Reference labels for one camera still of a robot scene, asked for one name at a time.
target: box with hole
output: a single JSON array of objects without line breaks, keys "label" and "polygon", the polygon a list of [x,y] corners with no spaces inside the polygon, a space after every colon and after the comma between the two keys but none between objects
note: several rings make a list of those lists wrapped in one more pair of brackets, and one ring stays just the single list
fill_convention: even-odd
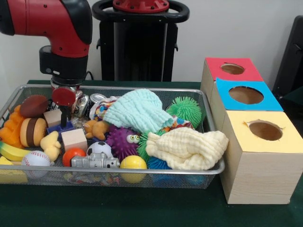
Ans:
[{"label": "box with hole", "polygon": [[210,100],[214,123],[221,130],[226,110],[283,111],[266,83],[217,79]]},{"label": "box with hole", "polygon": [[287,204],[302,174],[303,139],[284,112],[226,111],[221,181],[229,204]]},{"label": "box with hole", "polygon": [[263,81],[249,58],[206,58],[202,74],[201,90],[211,100],[217,79],[233,81]]}]

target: brown football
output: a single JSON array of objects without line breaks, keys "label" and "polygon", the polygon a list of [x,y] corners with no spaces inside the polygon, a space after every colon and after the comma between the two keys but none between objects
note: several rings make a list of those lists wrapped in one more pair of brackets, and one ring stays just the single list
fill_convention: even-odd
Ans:
[{"label": "brown football", "polygon": [[21,104],[20,114],[26,118],[34,118],[41,116],[48,107],[48,100],[42,95],[33,95],[28,97]]}]

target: green tablecloth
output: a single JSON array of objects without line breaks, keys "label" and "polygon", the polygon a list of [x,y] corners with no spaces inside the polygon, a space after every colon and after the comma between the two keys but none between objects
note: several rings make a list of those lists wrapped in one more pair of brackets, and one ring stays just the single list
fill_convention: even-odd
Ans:
[{"label": "green tablecloth", "polygon": [[[133,87],[134,83],[86,85]],[[135,86],[199,89],[200,83],[136,82]],[[302,177],[289,205],[228,205],[218,176],[206,190],[1,185],[0,193],[2,227],[303,226]]]}]

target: red box top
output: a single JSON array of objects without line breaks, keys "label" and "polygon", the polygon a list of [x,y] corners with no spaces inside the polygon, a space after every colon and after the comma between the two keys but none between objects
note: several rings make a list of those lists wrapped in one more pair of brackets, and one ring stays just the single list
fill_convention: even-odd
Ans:
[{"label": "red box top", "polygon": [[206,58],[213,80],[263,81],[249,58]]}]

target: metal basket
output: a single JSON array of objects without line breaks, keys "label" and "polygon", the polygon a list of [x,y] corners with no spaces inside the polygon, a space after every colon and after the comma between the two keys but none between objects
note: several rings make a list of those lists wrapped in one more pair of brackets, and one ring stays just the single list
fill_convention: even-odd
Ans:
[{"label": "metal basket", "polygon": [[[134,89],[136,88],[88,86],[81,87],[81,90],[87,95],[100,93],[107,97],[122,96],[123,94]],[[188,96],[193,98],[199,103],[200,107],[206,111],[206,118],[197,130],[200,132],[215,130],[208,101],[202,91],[194,89],[148,89],[159,96],[163,103],[164,109],[168,107],[171,104],[172,100],[176,97]],[[9,116],[9,113],[11,113],[17,105],[21,104],[29,96],[37,94],[51,98],[51,87],[49,85],[24,85],[17,88],[0,111],[2,123],[4,123],[4,121]],[[13,170],[22,170],[28,176],[27,183],[12,182],[13,184],[205,189],[213,180],[214,176],[221,173],[224,168],[225,164],[223,159],[221,159],[212,169],[205,171],[63,167],[62,155],[60,155],[55,162],[55,166],[52,167],[0,165],[0,183],[8,183],[6,181],[2,181],[1,176],[5,176],[7,178],[16,172]],[[139,178],[143,179],[139,183],[128,183],[124,180],[125,178],[130,178],[134,181]]]}]

